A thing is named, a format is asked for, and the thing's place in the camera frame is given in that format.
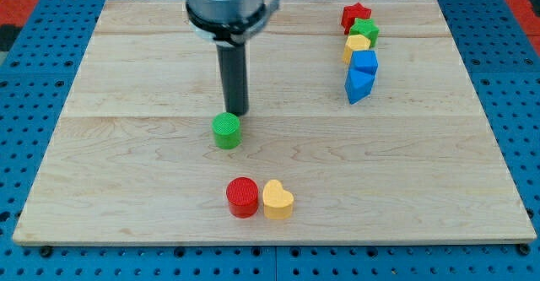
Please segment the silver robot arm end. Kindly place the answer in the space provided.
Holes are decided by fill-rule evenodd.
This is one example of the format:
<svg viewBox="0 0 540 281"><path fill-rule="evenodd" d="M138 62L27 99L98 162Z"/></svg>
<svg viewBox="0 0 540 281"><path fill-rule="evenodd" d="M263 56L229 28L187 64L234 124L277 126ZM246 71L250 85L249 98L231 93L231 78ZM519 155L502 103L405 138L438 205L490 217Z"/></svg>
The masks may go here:
<svg viewBox="0 0 540 281"><path fill-rule="evenodd" d="M279 0L185 0L194 32L218 46L243 46L262 32Z"/></svg>

